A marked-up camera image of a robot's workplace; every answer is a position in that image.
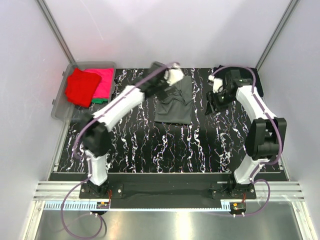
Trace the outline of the grey t-shirt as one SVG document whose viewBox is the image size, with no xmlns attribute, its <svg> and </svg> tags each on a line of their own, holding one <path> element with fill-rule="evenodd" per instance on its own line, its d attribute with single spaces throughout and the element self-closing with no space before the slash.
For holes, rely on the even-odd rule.
<svg viewBox="0 0 320 240">
<path fill-rule="evenodd" d="M 165 92 L 166 98 L 158 100 L 154 121 L 165 124 L 190 125 L 193 110 L 192 77 L 185 76 Z"/>
</svg>

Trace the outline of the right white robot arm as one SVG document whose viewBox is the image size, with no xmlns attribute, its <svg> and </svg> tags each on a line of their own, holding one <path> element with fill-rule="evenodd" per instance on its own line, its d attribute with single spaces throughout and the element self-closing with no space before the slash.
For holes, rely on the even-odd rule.
<svg viewBox="0 0 320 240">
<path fill-rule="evenodd" d="M 239 66 L 216 67 L 208 77 L 212 90 L 206 94 L 206 115 L 221 113 L 238 102 L 251 122 L 244 143 L 246 155 L 220 191 L 232 199 L 254 194 L 255 176 L 265 165 L 278 163 L 284 148 L 287 121 L 263 102 L 258 78 L 253 68 Z"/>
</svg>

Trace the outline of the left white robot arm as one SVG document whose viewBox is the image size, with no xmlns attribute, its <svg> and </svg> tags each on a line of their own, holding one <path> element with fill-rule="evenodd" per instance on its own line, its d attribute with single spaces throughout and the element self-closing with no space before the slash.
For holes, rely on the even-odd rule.
<svg viewBox="0 0 320 240">
<path fill-rule="evenodd" d="M 132 109 L 153 96 L 162 96 L 184 77 L 178 63 L 155 61 L 143 76 L 136 77 L 102 109 L 82 117 L 84 127 L 78 135 L 88 165 L 87 179 L 82 183 L 86 192 L 103 198 L 110 193 L 106 170 L 107 153 L 112 146 L 111 132 Z"/>
</svg>

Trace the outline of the folded black t-shirt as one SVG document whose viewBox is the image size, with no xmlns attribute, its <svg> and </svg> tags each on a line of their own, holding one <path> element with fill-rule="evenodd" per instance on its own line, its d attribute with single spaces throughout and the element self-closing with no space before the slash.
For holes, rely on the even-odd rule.
<svg viewBox="0 0 320 240">
<path fill-rule="evenodd" d="M 225 68 L 223 67 L 224 67 L 223 65 L 219 65 L 218 67 L 214 67 L 212 70 L 212 75 L 215 78 L 222 80 L 223 87 L 226 87 L 228 82 L 230 81 L 230 77 L 227 76 L 227 73 L 229 73 L 231 70 L 239 70 L 241 78 L 253 80 L 252 73 L 249 72 L 246 69 L 246 67 L 242 67 L 242 66 L 225 66 Z M 250 67 L 250 69 L 255 75 L 255 87 L 257 88 L 257 92 L 259 96 L 262 98 L 264 96 L 264 91 L 261 84 L 259 73 L 256 68 Z"/>
</svg>

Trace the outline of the pink t-shirt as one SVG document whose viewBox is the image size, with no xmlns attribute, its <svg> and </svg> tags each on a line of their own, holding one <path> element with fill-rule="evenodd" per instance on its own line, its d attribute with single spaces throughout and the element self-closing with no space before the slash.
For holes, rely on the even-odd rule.
<svg viewBox="0 0 320 240">
<path fill-rule="evenodd" d="M 85 72 L 99 75 L 101 80 L 93 94 L 93 99 L 108 99 L 114 80 L 113 68 L 89 68 Z"/>
</svg>

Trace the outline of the green t-shirt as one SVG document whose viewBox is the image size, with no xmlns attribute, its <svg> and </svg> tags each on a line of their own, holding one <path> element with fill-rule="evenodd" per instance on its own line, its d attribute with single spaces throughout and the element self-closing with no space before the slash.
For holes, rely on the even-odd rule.
<svg viewBox="0 0 320 240">
<path fill-rule="evenodd" d="M 91 100 L 91 102 L 93 104 L 103 104 L 103 103 L 107 103 L 108 102 L 108 99 L 107 98 L 93 98 Z"/>
</svg>

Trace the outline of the clear plastic bin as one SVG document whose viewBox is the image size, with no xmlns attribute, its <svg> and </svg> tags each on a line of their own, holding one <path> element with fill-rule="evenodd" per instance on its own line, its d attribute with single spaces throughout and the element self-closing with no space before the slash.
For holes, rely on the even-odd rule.
<svg viewBox="0 0 320 240">
<path fill-rule="evenodd" d="M 51 117 L 69 119 L 71 107 L 89 108 L 93 103 L 110 102 L 114 92 L 116 64 L 111 61 L 81 61 L 71 63 L 53 100 Z"/>
</svg>

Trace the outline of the red t-shirt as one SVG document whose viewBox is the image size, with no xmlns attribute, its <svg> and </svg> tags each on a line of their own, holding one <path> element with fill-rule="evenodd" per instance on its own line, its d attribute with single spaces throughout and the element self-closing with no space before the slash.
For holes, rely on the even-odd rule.
<svg viewBox="0 0 320 240">
<path fill-rule="evenodd" d="M 99 75 L 75 68 L 73 73 L 67 77 L 67 86 L 64 92 L 67 101 L 88 108 L 100 81 Z"/>
</svg>

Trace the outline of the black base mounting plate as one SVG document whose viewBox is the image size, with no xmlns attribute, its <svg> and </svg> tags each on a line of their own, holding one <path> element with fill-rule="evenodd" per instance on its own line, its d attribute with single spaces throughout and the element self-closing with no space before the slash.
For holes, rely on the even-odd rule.
<svg viewBox="0 0 320 240">
<path fill-rule="evenodd" d="M 82 184 L 80 199 L 110 200 L 112 209 L 213 209 L 224 201 L 256 199 L 250 188 L 247 193 L 231 193 L 225 183 L 211 182 L 114 182 L 95 191 Z"/>
</svg>

